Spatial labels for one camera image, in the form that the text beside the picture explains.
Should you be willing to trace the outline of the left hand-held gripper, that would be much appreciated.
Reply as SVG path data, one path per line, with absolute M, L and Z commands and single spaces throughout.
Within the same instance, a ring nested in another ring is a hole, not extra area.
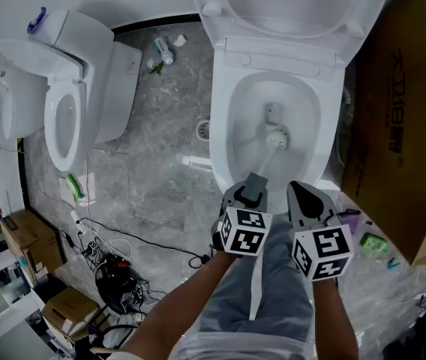
M 240 257 L 257 257 L 269 235 L 273 214 L 267 213 L 268 190 L 253 189 L 252 209 L 246 208 L 242 196 L 245 182 L 240 181 L 225 191 L 221 215 L 211 227 L 211 247 Z

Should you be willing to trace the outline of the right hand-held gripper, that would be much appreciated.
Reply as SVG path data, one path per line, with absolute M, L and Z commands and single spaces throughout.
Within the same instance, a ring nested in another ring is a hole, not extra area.
M 310 184 L 291 181 L 287 187 L 292 224 L 292 259 L 307 281 L 344 274 L 354 256 L 350 226 L 332 216 L 331 198 Z

